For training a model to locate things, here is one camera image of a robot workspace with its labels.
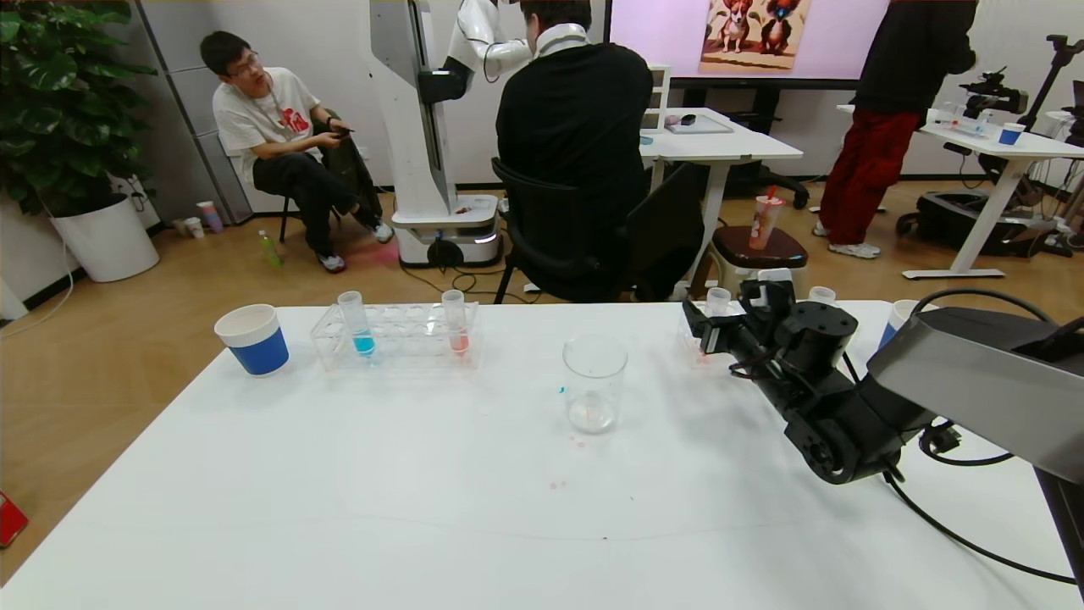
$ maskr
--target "wooden floor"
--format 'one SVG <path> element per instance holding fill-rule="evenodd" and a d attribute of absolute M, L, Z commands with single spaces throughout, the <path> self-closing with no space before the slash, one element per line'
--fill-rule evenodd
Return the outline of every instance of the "wooden floor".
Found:
<path fill-rule="evenodd" d="M 889 212 L 878 215 L 869 231 L 869 241 L 885 249 L 878 260 L 829 252 L 824 239 L 810 234 L 815 217 L 808 211 L 786 210 L 780 225 L 810 250 L 811 282 L 835 288 L 840 298 L 893 300 L 949 286 L 983 286 L 1025 298 L 1059 322 L 1084 313 L 1081 256 L 980 259 L 981 265 L 1008 272 L 1001 280 L 912 282 L 901 276 L 906 269 L 946 268 L 951 262 L 954 251 L 912 239 L 898 242 L 893 229 L 900 213 L 914 210 L 919 194 L 952 187 L 957 184 L 903 182 L 893 187 L 886 199 Z M 812 191 L 815 205 L 821 186 Z M 728 199 L 723 209 L 732 223 L 751 218 L 748 200 Z M 400 270 L 395 242 L 379 245 L 352 221 L 335 233 L 350 264 L 338 275 L 318 265 L 305 246 L 299 221 L 291 221 L 283 268 L 272 268 L 261 257 L 258 229 L 278 234 L 278 220 L 255 219 L 203 239 L 159 233 L 154 238 L 162 254 L 158 265 L 116 283 L 79 282 L 51 320 L 2 341 L 0 486 L 28 514 L 30 525 L 0 551 L 0 583 L 222 349 L 211 326 L 223 313 L 249 302 L 326 304 L 348 288 L 361 289 L 370 302 L 439 298 L 436 289 Z M 452 276 L 437 270 L 416 272 L 443 288 Z M 494 289 L 500 275 L 478 278 L 478 289 Z M 512 285 L 519 290 L 525 281 L 517 273 Z M 57 300 L 4 333 L 33 323 Z M 975 298 L 957 302 L 998 308 L 997 302 Z"/>

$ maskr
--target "black top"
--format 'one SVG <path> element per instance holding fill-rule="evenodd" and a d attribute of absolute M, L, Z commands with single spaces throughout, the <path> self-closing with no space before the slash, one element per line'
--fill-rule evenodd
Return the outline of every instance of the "black top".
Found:
<path fill-rule="evenodd" d="M 504 86 L 501 160 L 535 180 L 581 189 L 596 226 L 623 223 L 647 194 L 640 127 L 651 87 L 643 57 L 617 44 L 539 57 Z"/>
<path fill-rule="evenodd" d="M 892 0 L 862 68 L 855 105 L 918 112 L 933 105 L 949 74 L 975 66 L 967 31 L 978 0 Z"/>

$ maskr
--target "blue liquid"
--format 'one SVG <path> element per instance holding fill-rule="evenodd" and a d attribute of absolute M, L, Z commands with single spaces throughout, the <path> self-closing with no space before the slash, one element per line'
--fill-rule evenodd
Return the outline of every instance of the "blue liquid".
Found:
<path fill-rule="evenodd" d="M 376 342 L 366 330 L 353 336 L 353 349 L 362 356 L 369 356 L 376 350 Z"/>

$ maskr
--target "white planter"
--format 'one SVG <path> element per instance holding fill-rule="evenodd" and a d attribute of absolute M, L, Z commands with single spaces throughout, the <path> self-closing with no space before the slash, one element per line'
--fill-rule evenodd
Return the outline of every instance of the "white planter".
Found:
<path fill-rule="evenodd" d="M 50 220 L 95 282 L 130 277 L 158 263 L 158 251 L 128 197 L 90 213 Z"/>

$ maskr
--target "white t-shirt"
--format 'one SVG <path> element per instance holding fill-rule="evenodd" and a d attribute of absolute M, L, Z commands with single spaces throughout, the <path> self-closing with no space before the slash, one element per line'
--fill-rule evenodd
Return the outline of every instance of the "white t-shirt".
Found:
<path fill-rule="evenodd" d="M 312 135 L 309 109 L 320 105 L 320 100 L 293 72 L 284 67 L 266 69 L 271 76 L 270 94 L 249 98 L 233 85 L 223 82 L 215 90 L 211 101 L 222 147 L 233 159 L 237 174 L 248 182 L 253 181 L 253 165 L 257 158 L 250 148 L 264 142 L 292 142 Z M 320 159 L 319 148 L 306 152 Z"/>

